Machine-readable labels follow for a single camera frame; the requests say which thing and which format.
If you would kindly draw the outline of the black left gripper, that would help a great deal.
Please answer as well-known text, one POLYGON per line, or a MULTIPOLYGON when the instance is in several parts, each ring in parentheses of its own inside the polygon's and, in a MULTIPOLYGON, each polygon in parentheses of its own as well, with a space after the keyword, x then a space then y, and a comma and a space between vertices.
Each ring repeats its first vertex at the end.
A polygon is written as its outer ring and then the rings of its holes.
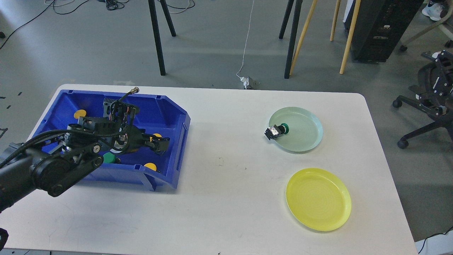
POLYGON ((165 154, 169 137, 147 134, 134 126, 135 116, 140 112, 137 106, 120 100, 104 100, 103 104, 102 117, 81 117, 77 123, 68 125, 68 130, 84 132, 67 134, 68 151, 99 143, 100 151, 118 155, 137 152, 141 147, 148 147, 157 155, 165 154))

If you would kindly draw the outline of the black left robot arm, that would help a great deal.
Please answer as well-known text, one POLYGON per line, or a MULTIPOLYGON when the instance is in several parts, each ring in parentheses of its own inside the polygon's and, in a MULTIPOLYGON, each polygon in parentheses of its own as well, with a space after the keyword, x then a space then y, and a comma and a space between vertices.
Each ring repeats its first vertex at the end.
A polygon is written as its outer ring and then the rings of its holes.
POLYGON ((79 116, 66 129, 11 143, 1 158, 1 210, 35 190, 58 197, 104 163, 102 151, 121 155, 147 147, 163 155, 170 138, 146 134, 134 126, 138 111, 134 105, 115 100, 104 117, 79 116))

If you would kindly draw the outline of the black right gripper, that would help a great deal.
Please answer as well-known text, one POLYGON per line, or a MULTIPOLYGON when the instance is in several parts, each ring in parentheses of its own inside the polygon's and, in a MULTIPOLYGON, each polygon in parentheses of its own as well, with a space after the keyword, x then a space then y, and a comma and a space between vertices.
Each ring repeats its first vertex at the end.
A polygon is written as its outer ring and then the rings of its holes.
POLYGON ((426 71, 425 92, 419 98, 423 111, 428 115, 445 115, 452 111, 452 53, 442 50, 436 57, 430 52, 422 56, 431 61, 421 69, 426 71))

